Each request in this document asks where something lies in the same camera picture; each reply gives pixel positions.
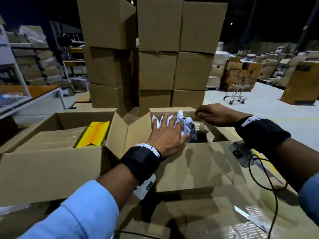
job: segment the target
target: person's left hand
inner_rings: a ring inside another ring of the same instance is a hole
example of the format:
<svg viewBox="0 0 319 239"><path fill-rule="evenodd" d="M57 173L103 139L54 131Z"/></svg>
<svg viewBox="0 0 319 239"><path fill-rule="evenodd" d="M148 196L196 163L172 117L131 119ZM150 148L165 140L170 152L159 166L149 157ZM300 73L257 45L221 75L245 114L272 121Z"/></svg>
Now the person's left hand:
<svg viewBox="0 0 319 239"><path fill-rule="evenodd" d="M189 138L189 134L185 134L181 137L183 123L178 122L176 128L174 128L176 119L177 117L172 117L167 125L168 114L165 114L162 118L160 128L157 128L157 119L154 119L152 123L152 133L147 144L156 148L162 154L163 158L170 157L178 151L183 150Z"/></svg>

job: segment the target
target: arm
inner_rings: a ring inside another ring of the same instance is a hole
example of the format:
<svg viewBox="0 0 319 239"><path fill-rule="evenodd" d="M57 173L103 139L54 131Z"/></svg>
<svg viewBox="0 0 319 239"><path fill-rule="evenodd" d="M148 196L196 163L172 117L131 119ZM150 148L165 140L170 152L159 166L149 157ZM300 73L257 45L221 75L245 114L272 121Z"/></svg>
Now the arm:
<svg viewBox="0 0 319 239"><path fill-rule="evenodd" d="M167 119L168 114L163 117L159 129L157 121L153 121L152 133L147 142L156 148L163 158L182 150L189 136L186 134L181 137L182 123L177 123L174 128L176 117L172 118L168 125ZM152 174L155 170L139 171ZM119 212L138 183L131 170L120 163L96 181L82 185L58 209L20 238L109 239L114 233Z"/></svg>
<svg viewBox="0 0 319 239"><path fill-rule="evenodd" d="M244 118L253 116L221 104L203 105L196 110L195 114L209 124L232 126L236 127L236 130L240 121L243 122ZM241 129L241 132L244 133L240 134L242 137L252 137L257 142L262 140L254 132L249 132L249 129ZM280 144L274 147L269 146L259 152L264 153L285 180L299 192L302 209L319 225L319 205L317 203L319 200L319 153L292 138L287 138Z"/></svg>

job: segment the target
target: person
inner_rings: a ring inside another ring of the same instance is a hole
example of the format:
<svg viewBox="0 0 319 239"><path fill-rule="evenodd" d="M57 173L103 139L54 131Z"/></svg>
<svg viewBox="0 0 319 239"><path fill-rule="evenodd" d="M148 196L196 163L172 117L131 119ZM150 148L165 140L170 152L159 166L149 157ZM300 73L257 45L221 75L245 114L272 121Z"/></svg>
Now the person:
<svg viewBox="0 0 319 239"><path fill-rule="evenodd" d="M199 107L195 115L215 126L232 126L245 144L272 162L285 180L299 192L306 214L319 225L319 153L292 139L290 134L267 119L227 108L221 104ZM77 189L45 220L31 227L20 238L111 238L119 212L136 189L149 178L166 157L181 151L188 134L181 137L182 124L176 117L152 133L144 145L132 147L120 164Z"/></svg>

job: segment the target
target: person's right hand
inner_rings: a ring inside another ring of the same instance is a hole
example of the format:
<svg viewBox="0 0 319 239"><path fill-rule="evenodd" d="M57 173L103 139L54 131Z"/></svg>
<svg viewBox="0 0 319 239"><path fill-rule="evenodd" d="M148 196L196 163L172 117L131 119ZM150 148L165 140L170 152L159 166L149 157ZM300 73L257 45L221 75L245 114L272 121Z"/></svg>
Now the person's right hand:
<svg viewBox="0 0 319 239"><path fill-rule="evenodd" d="M196 110L195 115L214 126L235 126L240 119L253 116L253 114L238 112L219 103L202 105Z"/></svg>

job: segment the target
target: hand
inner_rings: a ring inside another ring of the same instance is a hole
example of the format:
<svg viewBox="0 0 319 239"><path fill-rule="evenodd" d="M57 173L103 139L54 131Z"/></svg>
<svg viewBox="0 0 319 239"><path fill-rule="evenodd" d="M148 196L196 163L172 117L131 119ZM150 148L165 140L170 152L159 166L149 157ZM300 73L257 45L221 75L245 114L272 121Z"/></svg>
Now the hand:
<svg viewBox="0 0 319 239"><path fill-rule="evenodd" d="M147 144L156 148L162 154L162 157L170 157L178 151L183 150L189 138L189 134L181 137L183 123L178 122L176 128L174 128L176 119L177 117L172 117L167 125L168 114L165 114L160 128L157 128L157 120L153 120L152 133Z"/></svg>
<svg viewBox="0 0 319 239"><path fill-rule="evenodd" d="M219 103L200 106L195 115L214 126L235 126L240 119L253 114L238 112Z"/></svg>

